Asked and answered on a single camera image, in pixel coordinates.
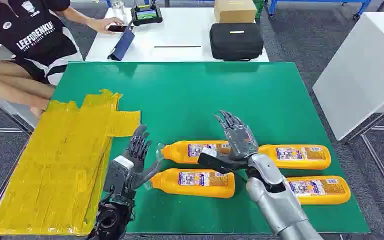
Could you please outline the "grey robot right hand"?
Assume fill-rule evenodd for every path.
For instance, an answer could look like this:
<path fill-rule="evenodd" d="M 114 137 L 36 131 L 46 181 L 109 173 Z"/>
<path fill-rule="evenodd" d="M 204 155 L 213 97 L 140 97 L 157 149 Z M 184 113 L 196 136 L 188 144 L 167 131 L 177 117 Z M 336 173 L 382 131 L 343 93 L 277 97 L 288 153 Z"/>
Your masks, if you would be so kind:
<path fill-rule="evenodd" d="M 223 128 L 224 135 L 230 146 L 229 159 L 240 161 L 258 152 L 258 143 L 250 127 L 239 117 L 224 110 L 215 118 Z"/>

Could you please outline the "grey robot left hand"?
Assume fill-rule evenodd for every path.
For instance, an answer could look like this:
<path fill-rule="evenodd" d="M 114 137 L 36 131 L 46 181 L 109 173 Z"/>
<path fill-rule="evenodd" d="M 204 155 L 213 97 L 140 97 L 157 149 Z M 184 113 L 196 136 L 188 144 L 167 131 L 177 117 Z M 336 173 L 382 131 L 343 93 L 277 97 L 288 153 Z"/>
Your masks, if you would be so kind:
<path fill-rule="evenodd" d="M 126 186 L 131 190 L 138 189 L 161 169 L 161 159 L 156 160 L 150 167 L 144 169 L 145 159 L 152 143 L 151 140 L 147 140 L 148 136 L 147 125 L 140 124 L 130 138 L 128 147 L 122 154 L 123 157 L 133 163 L 133 167 L 126 179 Z"/>

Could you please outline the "person's left hand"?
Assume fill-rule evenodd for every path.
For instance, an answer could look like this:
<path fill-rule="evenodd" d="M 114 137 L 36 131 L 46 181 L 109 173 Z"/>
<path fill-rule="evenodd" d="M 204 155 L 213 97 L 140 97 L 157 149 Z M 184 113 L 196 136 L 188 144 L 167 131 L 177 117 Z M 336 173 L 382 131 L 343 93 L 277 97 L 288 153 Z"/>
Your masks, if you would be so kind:
<path fill-rule="evenodd" d="M 122 26 L 124 22 L 117 17 L 103 18 L 103 19 L 95 19 L 90 18 L 86 21 L 86 25 L 95 30 L 97 33 L 114 35 L 115 33 L 109 31 L 108 28 L 111 25 Z"/>

